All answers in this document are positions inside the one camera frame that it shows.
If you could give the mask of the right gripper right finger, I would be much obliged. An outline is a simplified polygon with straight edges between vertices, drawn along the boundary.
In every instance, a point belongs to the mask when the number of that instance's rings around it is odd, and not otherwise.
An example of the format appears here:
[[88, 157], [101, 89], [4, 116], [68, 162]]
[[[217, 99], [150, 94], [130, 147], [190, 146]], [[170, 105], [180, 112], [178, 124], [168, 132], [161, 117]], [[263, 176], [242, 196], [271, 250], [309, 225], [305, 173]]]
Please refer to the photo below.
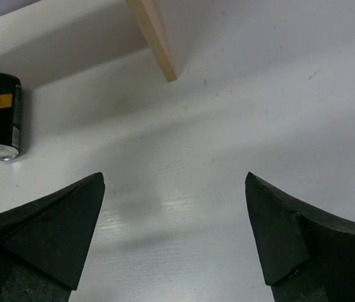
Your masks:
[[246, 203], [265, 284], [275, 301], [355, 301], [355, 222], [253, 173]]

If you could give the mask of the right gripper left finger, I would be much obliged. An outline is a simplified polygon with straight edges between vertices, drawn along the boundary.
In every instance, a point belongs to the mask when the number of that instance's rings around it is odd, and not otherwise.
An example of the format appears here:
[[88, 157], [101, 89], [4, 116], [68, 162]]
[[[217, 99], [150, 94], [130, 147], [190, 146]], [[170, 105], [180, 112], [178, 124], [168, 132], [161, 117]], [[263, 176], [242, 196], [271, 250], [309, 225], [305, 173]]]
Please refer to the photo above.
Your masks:
[[77, 289], [104, 198], [91, 174], [0, 213], [0, 301], [68, 301]]

